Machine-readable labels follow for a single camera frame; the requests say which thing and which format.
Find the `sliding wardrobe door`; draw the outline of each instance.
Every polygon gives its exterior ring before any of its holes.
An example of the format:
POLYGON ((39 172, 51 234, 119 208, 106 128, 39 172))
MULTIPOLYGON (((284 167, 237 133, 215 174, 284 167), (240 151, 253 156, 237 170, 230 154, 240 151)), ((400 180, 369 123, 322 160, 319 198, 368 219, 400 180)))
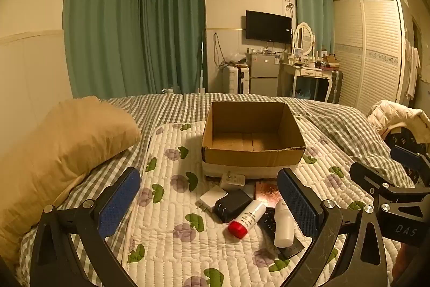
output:
POLYGON ((396 101, 402 30, 397 0, 363 0, 363 7, 365 60, 356 107, 366 114, 380 100, 396 101))
POLYGON ((356 106, 363 61, 363 17, 360 0, 335 2, 335 53, 343 82, 339 104, 356 106))

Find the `bottle with red cap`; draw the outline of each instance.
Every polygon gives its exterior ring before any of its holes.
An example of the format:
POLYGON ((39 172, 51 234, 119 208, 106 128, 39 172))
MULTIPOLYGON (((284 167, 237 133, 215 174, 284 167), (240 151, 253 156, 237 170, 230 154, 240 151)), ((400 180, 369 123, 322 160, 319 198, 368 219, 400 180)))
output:
POLYGON ((229 232, 237 238, 244 238, 266 212, 261 201, 253 200, 240 215, 228 225, 229 232))

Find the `television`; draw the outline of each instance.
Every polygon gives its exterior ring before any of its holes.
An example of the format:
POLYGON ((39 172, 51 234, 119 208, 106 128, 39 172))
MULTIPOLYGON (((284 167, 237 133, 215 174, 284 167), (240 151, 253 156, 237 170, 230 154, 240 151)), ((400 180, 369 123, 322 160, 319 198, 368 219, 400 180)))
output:
POLYGON ((246 39, 291 44, 291 18, 247 10, 246 39))

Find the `red cap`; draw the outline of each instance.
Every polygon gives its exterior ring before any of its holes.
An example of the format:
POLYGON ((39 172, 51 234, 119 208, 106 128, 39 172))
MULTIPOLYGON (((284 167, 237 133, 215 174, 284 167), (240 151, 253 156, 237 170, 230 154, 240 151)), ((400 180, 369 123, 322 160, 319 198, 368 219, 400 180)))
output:
POLYGON ((248 230, 239 222, 232 221, 228 225, 228 230, 230 233, 237 238, 244 238, 246 234, 248 233, 248 230))

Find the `orange pillow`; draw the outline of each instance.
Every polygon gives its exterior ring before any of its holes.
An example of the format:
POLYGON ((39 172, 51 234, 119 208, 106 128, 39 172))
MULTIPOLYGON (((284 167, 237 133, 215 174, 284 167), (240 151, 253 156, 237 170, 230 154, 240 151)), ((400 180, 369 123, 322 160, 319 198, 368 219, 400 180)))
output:
POLYGON ((46 205, 60 205, 91 169, 140 139, 131 115, 89 96, 59 103, 1 156, 0 256, 9 267, 46 205))

